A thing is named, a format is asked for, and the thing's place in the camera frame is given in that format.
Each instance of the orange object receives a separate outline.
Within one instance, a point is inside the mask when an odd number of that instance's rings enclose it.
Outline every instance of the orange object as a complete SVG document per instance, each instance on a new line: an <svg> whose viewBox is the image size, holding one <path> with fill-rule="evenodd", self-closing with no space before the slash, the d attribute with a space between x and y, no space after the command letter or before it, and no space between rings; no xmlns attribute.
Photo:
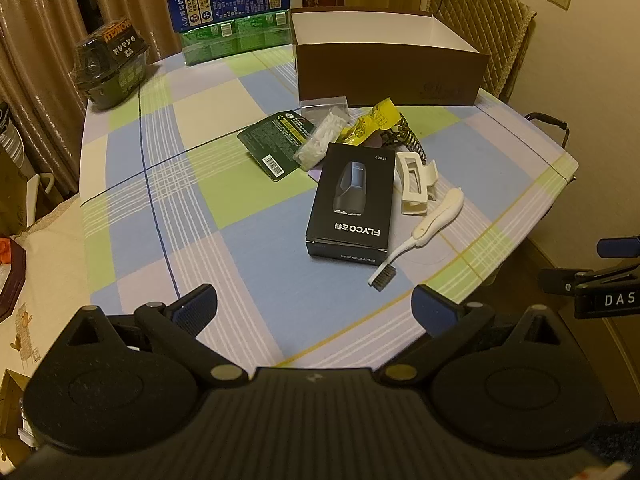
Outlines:
<svg viewBox="0 0 640 480"><path fill-rule="evenodd" d="M0 238L0 264L11 263L11 240Z"/></svg>

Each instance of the green square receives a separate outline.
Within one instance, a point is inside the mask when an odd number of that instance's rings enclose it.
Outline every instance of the green square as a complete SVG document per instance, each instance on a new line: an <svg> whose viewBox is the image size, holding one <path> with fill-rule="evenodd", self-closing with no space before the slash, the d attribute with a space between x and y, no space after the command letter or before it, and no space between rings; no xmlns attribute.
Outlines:
<svg viewBox="0 0 640 480"><path fill-rule="evenodd" d="M564 152L558 160L553 163L553 168L569 181L578 169L578 163L571 155Z"/></svg>
<svg viewBox="0 0 640 480"><path fill-rule="evenodd" d="M293 62L293 50L289 45L266 48L264 50L254 52L254 55L267 68Z"/></svg>
<svg viewBox="0 0 640 480"><path fill-rule="evenodd" d="M116 281L106 195L94 198L81 210L87 281L89 292L93 293Z"/></svg>
<svg viewBox="0 0 640 480"><path fill-rule="evenodd" d="M513 240L498 226L493 225L466 248L463 257L469 266L485 280L514 249Z"/></svg>
<svg viewBox="0 0 640 480"><path fill-rule="evenodd" d="M140 111L142 116L153 113L173 102L166 75L160 74L148 79L140 87Z"/></svg>
<svg viewBox="0 0 640 480"><path fill-rule="evenodd" d="M560 192L566 186L566 180L562 177L555 168L549 166L545 171L536 179L538 184L549 196L555 198L560 195Z"/></svg>
<svg viewBox="0 0 640 480"><path fill-rule="evenodd" d="M237 77L260 72L260 70L266 68L265 65L255 57L253 52L245 52L244 54L227 57L225 63Z"/></svg>
<svg viewBox="0 0 640 480"><path fill-rule="evenodd" d="M236 136L206 144L187 155L219 229L316 186L302 170L273 182Z"/></svg>
<svg viewBox="0 0 640 480"><path fill-rule="evenodd" d="M455 303L460 303L482 283L466 262L457 257L425 282Z"/></svg>
<svg viewBox="0 0 640 480"><path fill-rule="evenodd" d="M125 124L137 121L139 116L138 90L134 90L126 101L109 111L109 129L110 131L117 130Z"/></svg>
<svg viewBox="0 0 640 480"><path fill-rule="evenodd" d="M442 106L399 106L398 110L418 139L460 122L459 117Z"/></svg>

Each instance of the white cleaning brush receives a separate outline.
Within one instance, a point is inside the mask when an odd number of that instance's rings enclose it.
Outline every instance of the white cleaning brush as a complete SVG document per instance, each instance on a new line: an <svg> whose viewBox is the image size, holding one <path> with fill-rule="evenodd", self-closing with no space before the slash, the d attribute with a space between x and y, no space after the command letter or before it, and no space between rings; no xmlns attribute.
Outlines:
<svg viewBox="0 0 640 480"><path fill-rule="evenodd" d="M432 213L425 216L415 227L411 233L411 238L396 247L395 250L386 257L386 260L382 262L376 269L376 272L369 278L369 285L373 286L376 290L385 288L396 275L396 269L391 265L394 260L409 249L426 245L428 241L433 238L433 235L453 222L462 210L464 201L465 195L460 188L449 189L440 205Z"/></svg>

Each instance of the shaver image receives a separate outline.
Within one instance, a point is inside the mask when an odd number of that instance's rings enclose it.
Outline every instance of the shaver image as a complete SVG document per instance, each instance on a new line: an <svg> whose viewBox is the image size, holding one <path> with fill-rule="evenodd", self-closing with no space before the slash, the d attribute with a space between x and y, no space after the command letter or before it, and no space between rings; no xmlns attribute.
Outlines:
<svg viewBox="0 0 640 480"><path fill-rule="evenodd" d="M367 172L364 164L351 161L342 170L335 189L334 211L343 215L360 216L367 202Z"/></svg>

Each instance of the blue printed box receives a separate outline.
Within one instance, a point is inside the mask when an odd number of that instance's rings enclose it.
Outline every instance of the blue printed box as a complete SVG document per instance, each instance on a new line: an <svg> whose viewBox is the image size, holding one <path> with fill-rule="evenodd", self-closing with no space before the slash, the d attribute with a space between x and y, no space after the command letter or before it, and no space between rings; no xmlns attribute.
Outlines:
<svg viewBox="0 0 640 480"><path fill-rule="evenodd" d="M289 9L289 0L169 0L175 32L186 32L208 23Z"/></svg>

